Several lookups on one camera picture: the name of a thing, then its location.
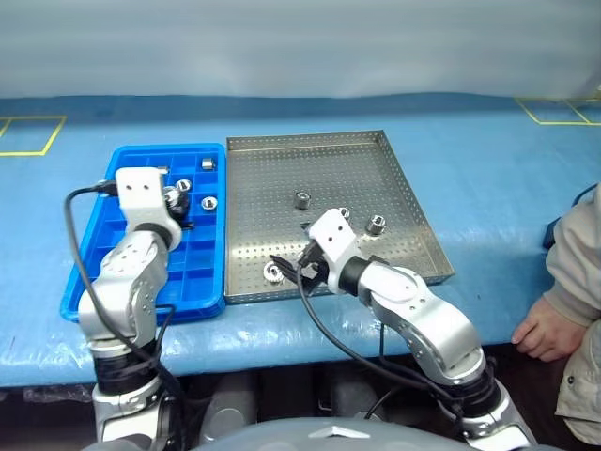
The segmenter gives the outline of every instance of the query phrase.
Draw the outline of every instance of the black cable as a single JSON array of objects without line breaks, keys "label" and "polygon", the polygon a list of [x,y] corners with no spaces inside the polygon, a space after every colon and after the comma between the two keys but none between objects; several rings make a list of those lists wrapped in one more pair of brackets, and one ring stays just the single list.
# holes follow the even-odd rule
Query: black cable
[{"label": "black cable", "polygon": [[374,414],[374,412],[379,408],[379,406],[384,404],[388,400],[389,397],[393,397],[394,395],[396,395],[400,390],[401,390],[401,387],[391,388],[388,392],[386,392],[383,396],[381,396],[380,399],[378,399],[372,407],[369,408],[369,411],[367,411],[365,413],[365,416],[363,417],[363,419],[369,420],[372,417],[372,415]]},{"label": "black cable", "polygon": [[309,299],[307,298],[307,294],[304,292],[304,287],[302,286],[302,266],[301,265],[299,265],[297,267],[296,275],[297,275],[297,286],[299,287],[299,292],[300,292],[300,298],[302,299],[302,304],[304,305],[305,310],[309,314],[309,317],[311,318],[311,320],[313,321],[313,323],[315,324],[317,329],[319,329],[319,331],[321,333],[323,333],[325,335],[325,337],[328,338],[336,348],[341,350],[343,353],[345,353],[349,357],[355,359],[357,362],[359,362],[363,366],[368,367],[375,373],[379,374],[380,376],[382,376],[390,381],[399,383],[401,385],[406,385],[408,387],[415,388],[417,390],[427,390],[427,388],[428,388],[427,385],[425,385],[421,382],[417,382],[413,379],[404,378],[402,376],[394,374],[394,373],[392,373],[392,371],[389,371],[385,368],[382,368],[381,366],[378,366],[378,365],[370,362],[369,360],[365,359],[360,354],[358,354],[357,352],[355,352],[354,350],[349,348],[347,345],[342,343],[338,338],[336,338],[328,330],[328,328],[323,325],[323,323],[317,316],[316,311],[314,310],[313,306],[309,302]]},{"label": "black cable", "polygon": [[113,324],[111,318],[108,313],[102,306],[98,295],[96,294],[96,290],[92,286],[92,282],[90,281],[89,275],[87,273],[87,269],[85,268],[85,264],[82,261],[82,256],[79,251],[79,241],[77,239],[77,232],[75,230],[75,223],[73,221],[73,213],[71,211],[71,203],[75,197],[80,194],[85,193],[100,193],[102,192],[101,184],[80,188],[75,190],[67,195],[64,203],[64,213],[65,213],[65,222],[67,225],[67,233],[69,236],[69,247],[71,249],[71,253],[73,254],[73,260],[75,261],[75,266],[79,271],[79,274],[84,282],[85,289],[94,305],[94,309],[99,317],[100,322],[104,326],[104,328],[109,331],[112,335],[115,336],[117,340],[123,343],[128,349],[131,350],[140,360],[144,361],[147,365],[154,368],[157,371],[157,374],[161,378],[162,382],[165,385],[165,389],[167,392],[178,399],[179,401],[185,402],[186,397],[179,385],[179,381],[177,378],[167,370],[161,363],[161,361],[157,358],[156,355],[151,355],[147,353],[145,350],[141,349],[137,345],[131,342],[125,335],[123,335]]},{"label": "black cable", "polygon": [[430,390],[432,390],[432,392],[434,392],[433,395],[436,394],[439,398],[442,398],[445,400],[452,400],[453,398],[447,392],[445,392],[442,388],[440,388],[438,385],[433,383],[431,380],[429,380],[426,376],[424,376],[420,372],[415,371],[411,368],[408,368],[404,365],[399,365],[399,364],[395,364],[393,362],[389,362],[388,360],[386,360],[384,358],[384,331],[385,330],[386,330],[386,325],[383,322],[380,323],[380,326],[379,326],[379,353],[378,353],[378,359],[379,359],[380,363],[383,366],[388,367],[390,370],[394,370],[394,371],[403,373],[403,374],[405,374],[405,376],[407,376],[409,378],[413,378],[416,381],[419,381],[419,382],[427,385],[428,388]]},{"label": "black cable", "polygon": [[169,304],[169,303],[165,303],[165,304],[161,304],[161,305],[156,305],[156,307],[157,308],[168,308],[169,309],[169,313],[165,317],[165,320],[162,322],[161,329],[159,330],[159,335],[157,336],[157,348],[155,349],[155,356],[159,357],[159,356],[161,356],[162,338],[165,335],[165,331],[167,330],[167,326],[171,323],[171,319],[173,319],[173,316],[176,313],[176,307],[174,305]]}]

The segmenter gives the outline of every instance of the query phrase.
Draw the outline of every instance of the stainless steel tray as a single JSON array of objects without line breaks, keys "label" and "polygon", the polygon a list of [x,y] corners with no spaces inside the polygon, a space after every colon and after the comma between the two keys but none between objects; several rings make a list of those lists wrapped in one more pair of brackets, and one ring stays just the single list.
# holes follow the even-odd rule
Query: stainless steel tray
[{"label": "stainless steel tray", "polygon": [[[311,195],[308,210],[294,208],[298,191]],[[263,267],[270,254],[296,261],[308,242],[301,224],[336,207],[350,209],[367,257],[411,268],[429,284],[453,274],[383,131],[234,137],[227,139],[226,299],[298,296],[288,281],[267,282]],[[376,238],[365,232],[373,214],[387,224]]]}]

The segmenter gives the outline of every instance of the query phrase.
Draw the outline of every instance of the human hand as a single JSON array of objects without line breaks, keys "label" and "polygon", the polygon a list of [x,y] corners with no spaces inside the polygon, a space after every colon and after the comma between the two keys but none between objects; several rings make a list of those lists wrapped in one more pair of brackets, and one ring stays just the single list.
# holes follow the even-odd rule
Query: human hand
[{"label": "human hand", "polygon": [[518,351],[534,359],[552,362],[572,354],[580,346],[586,329],[570,321],[545,298],[541,298],[517,326],[511,342],[517,345]]}]

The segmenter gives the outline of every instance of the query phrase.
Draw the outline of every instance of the metal part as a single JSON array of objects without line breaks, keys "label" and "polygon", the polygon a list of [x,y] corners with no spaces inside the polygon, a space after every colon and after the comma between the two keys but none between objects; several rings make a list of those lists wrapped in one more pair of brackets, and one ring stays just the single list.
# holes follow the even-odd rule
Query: metal part
[{"label": "metal part", "polygon": [[180,179],[176,182],[176,188],[180,193],[187,193],[192,188],[192,182],[188,179]]},{"label": "metal part", "polygon": [[191,188],[192,183],[189,180],[181,179],[177,181],[176,186],[165,186],[162,189],[169,215],[180,224],[190,211],[188,192]]},{"label": "metal part", "polygon": [[[145,435],[153,438],[156,435],[157,422],[144,421],[140,428],[133,428],[131,420],[145,417],[152,414],[152,406],[159,405],[152,399],[161,389],[161,380],[154,378],[142,388],[123,395],[107,396],[103,394],[99,386],[96,385],[92,390],[92,400],[94,401],[94,414],[96,417],[96,434],[99,442],[118,439],[130,435],[133,430],[144,432]],[[145,411],[144,415],[134,416],[138,412]]]},{"label": "metal part", "polygon": [[485,355],[473,324],[435,296],[417,273],[372,262],[359,279],[359,297],[380,321],[405,338],[432,381],[465,384],[485,370]]},{"label": "metal part", "polygon": [[[263,266],[269,255],[295,261],[307,244],[300,224],[333,207],[348,208],[354,221],[378,213],[394,225],[377,239],[359,237],[367,256],[412,268],[428,284],[453,274],[382,131],[228,138],[227,148],[230,303],[298,297],[287,280],[266,284]],[[292,208],[297,191],[311,194],[309,210]]]},{"label": "metal part", "polygon": [[201,165],[204,171],[212,171],[215,169],[215,162],[212,158],[203,158]]},{"label": "metal part", "polygon": [[213,211],[217,208],[217,198],[212,195],[205,197],[200,205],[202,206],[204,211]]},{"label": "metal part", "polygon": [[284,282],[284,275],[271,260],[263,268],[263,277],[271,284],[281,284]]},{"label": "metal part", "polygon": [[297,210],[307,210],[311,203],[311,196],[303,191],[294,193],[294,208]]},{"label": "metal part", "polygon": [[[155,232],[129,233],[100,263],[94,289],[113,324],[140,347],[154,339],[154,300],[167,281],[167,249]],[[87,291],[79,302],[79,323],[95,357],[129,352],[106,330]]]},{"label": "metal part", "polygon": [[381,235],[385,227],[386,220],[379,214],[375,214],[371,218],[369,218],[369,221],[367,221],[365,230],[367,230],[367,233],[369,233],[370,235]]},{"label": "metal part", "polygon": [[[501,402],[494,410],[487,415],[463,417],[461,420],[463,436],[468,444],[483,451],[497,451],[522,449],[536,443],[507,389],[499,381],[497,385],[501,389]],[[455,420],[455,416],[441,403],[439,406],[449,418]]]},{"label": "metal part", "polygon": [[345,220],[348,222],[348,220],[350,219],[350,210],[347,207],[340,207],[338,211],[340,211],[342,217],[345,218]]}]

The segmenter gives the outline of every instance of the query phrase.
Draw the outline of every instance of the jacket sleeve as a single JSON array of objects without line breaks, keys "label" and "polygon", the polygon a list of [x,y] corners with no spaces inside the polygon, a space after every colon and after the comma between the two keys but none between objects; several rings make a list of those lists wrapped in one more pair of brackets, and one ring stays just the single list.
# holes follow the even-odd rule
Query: jacket sleeve
[{"label": "jacket sleeve", "polygon": [[601,318],[601,183],[555,226],[547,269],[555,285],[545,298],[562,315],[589,326]]}]

